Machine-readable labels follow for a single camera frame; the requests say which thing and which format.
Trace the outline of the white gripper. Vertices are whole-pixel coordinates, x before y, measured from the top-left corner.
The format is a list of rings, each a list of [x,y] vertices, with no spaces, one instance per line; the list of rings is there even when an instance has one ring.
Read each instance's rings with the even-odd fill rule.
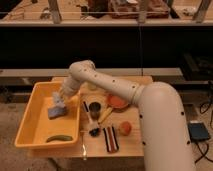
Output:
[[[66,77],[60,87],[59,94],[65,99],[74,96],[80,89],[82,82],[72,76]]]

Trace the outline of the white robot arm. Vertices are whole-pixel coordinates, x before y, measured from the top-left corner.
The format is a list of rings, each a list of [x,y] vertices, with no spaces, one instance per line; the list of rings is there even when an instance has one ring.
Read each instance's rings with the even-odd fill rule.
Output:
[[[91,60],[74,62],[60,95],[74,96],[84,82],[92,83],[135,105],[142,115],[146,171],[196,171],[183,103],[168,83],[137,82],[98,72]]]

